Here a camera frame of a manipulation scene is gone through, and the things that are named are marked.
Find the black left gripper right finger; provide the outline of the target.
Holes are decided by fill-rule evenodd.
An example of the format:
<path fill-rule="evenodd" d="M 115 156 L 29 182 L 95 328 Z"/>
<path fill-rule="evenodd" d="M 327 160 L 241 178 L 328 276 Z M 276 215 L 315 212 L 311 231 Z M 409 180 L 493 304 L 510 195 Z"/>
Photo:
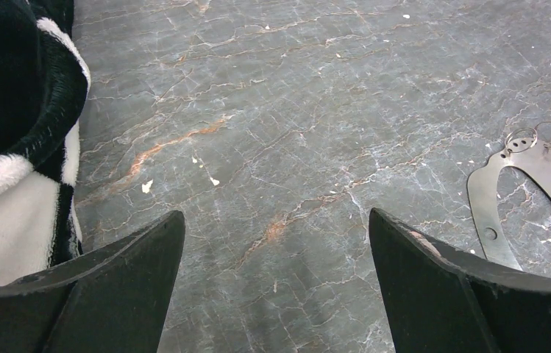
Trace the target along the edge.
<path fill-rule="evenodd" d="M 551 352 L 551 278 L 464 252 L 378 208 L 369 240 L 398 352 Z"/>

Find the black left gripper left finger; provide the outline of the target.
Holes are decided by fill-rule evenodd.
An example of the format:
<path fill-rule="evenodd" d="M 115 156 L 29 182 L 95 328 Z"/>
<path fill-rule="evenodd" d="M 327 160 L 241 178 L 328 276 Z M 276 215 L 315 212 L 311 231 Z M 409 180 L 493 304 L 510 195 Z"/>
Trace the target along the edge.
<path fill-rule="evenodd" d="M 185 240 L 177 210 L 0 286 L 0 352 L 155 352 Z"/>

